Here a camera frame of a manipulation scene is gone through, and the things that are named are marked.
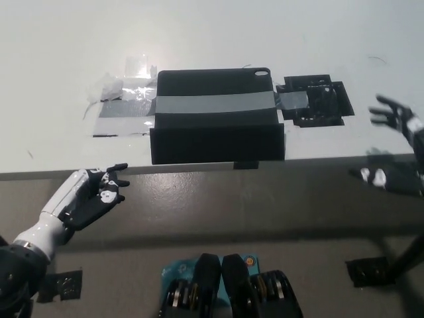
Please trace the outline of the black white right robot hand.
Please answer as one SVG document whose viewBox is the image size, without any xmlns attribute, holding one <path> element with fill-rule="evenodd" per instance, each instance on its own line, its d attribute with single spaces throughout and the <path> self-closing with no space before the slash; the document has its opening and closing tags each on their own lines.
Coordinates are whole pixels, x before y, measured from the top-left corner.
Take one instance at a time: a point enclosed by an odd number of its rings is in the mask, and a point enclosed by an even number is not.
<svg viewBox="0 0 424 318">
<path fill-rule="evenodd" d="M 382 95 L 376 99 L 388 108 L 369 108 L 373 115 L 371 123 L 401 133 L 413 149 L 416 164 L 353 168 L 348 171 L 349 175 L 386 192 L 423 197 L 423 121 L 408 106 Z"/>
</svg>

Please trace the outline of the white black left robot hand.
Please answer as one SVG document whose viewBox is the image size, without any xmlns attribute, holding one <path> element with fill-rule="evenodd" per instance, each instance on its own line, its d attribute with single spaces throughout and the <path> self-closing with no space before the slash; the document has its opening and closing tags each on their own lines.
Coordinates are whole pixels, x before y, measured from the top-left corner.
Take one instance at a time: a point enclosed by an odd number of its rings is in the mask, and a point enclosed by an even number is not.
<svg viewBox="0 0 424 318">
<path fill-rule="evenodd" d="M 42 217 L 59 220 L 63 228 L 80 231 L 110 212 L 125 200 L 120 194 L 130 182 L 117 173 L 127 163 L 102 169 L 80 169 L 73 172 L 42 209 Z"/>
</svg>

